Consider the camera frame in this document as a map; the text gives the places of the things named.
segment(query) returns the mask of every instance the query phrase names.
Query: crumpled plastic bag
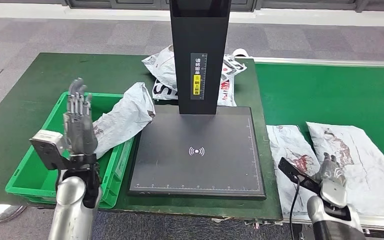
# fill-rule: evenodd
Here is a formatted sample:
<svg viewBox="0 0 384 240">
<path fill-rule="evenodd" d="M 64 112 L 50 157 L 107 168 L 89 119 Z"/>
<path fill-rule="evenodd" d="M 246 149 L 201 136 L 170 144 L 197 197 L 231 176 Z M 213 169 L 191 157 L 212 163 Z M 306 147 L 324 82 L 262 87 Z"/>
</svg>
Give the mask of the crumpled plastic bag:
<svg viewBox="0 0 384 240">
<path fill-rule="evenodd" d="M 267 125 L 266 128 L 270 141 L 271 156 L 274 161 L 274 174 L 276 175 L 280 205 L 282 212 L 289 214 L 297 191 L 297 185 L 279 170 L 278 165 L 281 158 L 285 158 L 289 163 L 309 176 L 319 171 L 320 164 L 311 146 L 297 126 Z M 300 187 L 292 214 L 294 216 L 307 215 L 307 202 L 311 196 L 315 195 L 314 192 Z"/>
<path fill-rule="evenodd" d="M 164 48 L 161 52 L 145 58 L 142 62 L 157 79 L 152 88 L 152 98 L 155 100 L 177 100 L 178 88 L 173 46 L 170 45 Z M 235 102 L 234 77 L 246 69 L 247 67 L 237 62 L 233 55 L 224 55 L 218 91 L 218 106 L 237 106 Z"/>
<path fill-rule="evenodd" d="M 217 106 L 236 107 L 235 102 L 235 77 L 220 81 L 218 89 Z M 152 98 L 155 100 L 177 100 L 178 92 L 156 80 L 152 88 Z"/>
<path fill-rule="evenodd" d="M 96 158 L 134 137 L 154 117 L 154 103 L 145 83 L 136 82 L 110 112 L 93 122 L 93 131 L 98 140 Z"/>
<path fill-rule="evenodd" d="M 307 122 L 320 163 L 335 155 L 346 178 L 346 202 L 360 215 L 384 216 L 384 154 L 355 126 Z"/>
</svg>

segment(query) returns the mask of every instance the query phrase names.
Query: wireless charging symbol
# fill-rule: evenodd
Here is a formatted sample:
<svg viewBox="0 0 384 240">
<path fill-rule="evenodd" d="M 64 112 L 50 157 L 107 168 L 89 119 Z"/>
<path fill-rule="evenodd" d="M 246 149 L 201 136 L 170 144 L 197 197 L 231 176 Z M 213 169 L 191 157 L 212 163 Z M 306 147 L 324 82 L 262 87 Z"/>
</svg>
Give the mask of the wireless charging symbol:
<svg viewBox="0 0 384 240">
<path fill-rule="evenodd" d="M 201 156 L 204 156 L 205 149 L 203 147 L 201 147 L 200 149 L 194 149 L 193 147 L 190 147 L 189 148 L 189 155 L 192 156 L 192 155 L 195 155 L 195 154 L 199 154 Z"/>
</svg>

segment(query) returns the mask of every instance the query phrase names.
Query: robotic hand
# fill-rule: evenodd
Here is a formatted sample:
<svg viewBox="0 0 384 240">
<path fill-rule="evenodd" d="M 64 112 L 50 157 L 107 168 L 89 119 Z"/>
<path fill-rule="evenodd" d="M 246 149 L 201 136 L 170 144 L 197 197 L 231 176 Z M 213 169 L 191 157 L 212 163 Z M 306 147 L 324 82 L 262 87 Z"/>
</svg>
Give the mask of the robotic hand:
<svg viewBox="0 0 384 240">
<path fill-rule="evenodd" d="M 49 240 L 90 240 L 92 224 L 102 196 L 98 145 L 91 112 L 91 96 L 78 78 L 69 87 L 67 112 L 63 115 L 64 136 L 40 130 L 31 144 L 49 170 L 58 170 L 55 183 L 56 207 Z M 63 157 L 64 150 L 69 159 Z"/>
<path fill-rule="evenodd" d="M 357 211 L 347 204 L 346 179 L 334 155 L 324 153 L 319 172 L 311 177 L 283 157 L 278 168 L 297 184 L 297 194 L 300 186 L 317 194 L 310 197 L 307 203 L 316 240 L 366 239 Z"/>
</svg>

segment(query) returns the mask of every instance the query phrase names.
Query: yellow label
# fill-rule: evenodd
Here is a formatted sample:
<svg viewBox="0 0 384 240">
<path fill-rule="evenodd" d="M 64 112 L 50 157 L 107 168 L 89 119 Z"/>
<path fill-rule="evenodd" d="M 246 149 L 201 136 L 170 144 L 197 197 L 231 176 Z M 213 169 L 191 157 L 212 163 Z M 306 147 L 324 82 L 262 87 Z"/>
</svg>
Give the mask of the yellow label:
<svg viewBox="0 0 384 240">
<path fill-rule="evenodd" d="M 193 75 L 193 95 L 199 95 L 201 91 L 201 75 Z"/>
</svg>

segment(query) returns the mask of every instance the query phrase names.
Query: black cable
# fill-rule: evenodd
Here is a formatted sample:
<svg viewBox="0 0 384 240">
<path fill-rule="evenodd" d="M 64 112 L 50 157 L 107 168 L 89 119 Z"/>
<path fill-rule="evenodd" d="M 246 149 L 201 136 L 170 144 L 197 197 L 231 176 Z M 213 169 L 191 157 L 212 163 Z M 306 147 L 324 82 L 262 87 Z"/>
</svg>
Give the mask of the black cable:
<svg viewBox="0 0 384 240">
<path fill-rule="evenodd" d="M 294 231 L 292 230 L 292 212 L 294 211 L 295 201 L 297 200 L 298 191 L 300 190 L 300 179 L 299 178 L 298 178 L 297 182 L 298 183 L 296 184 L 297 186 L 296 186 L 295 196 L 293 197 L 292 206 L 290 207 L 290 213 L 289 213 L 290 236 L 292 237 L 292 240 L 295 240 Z"/>
</svg>

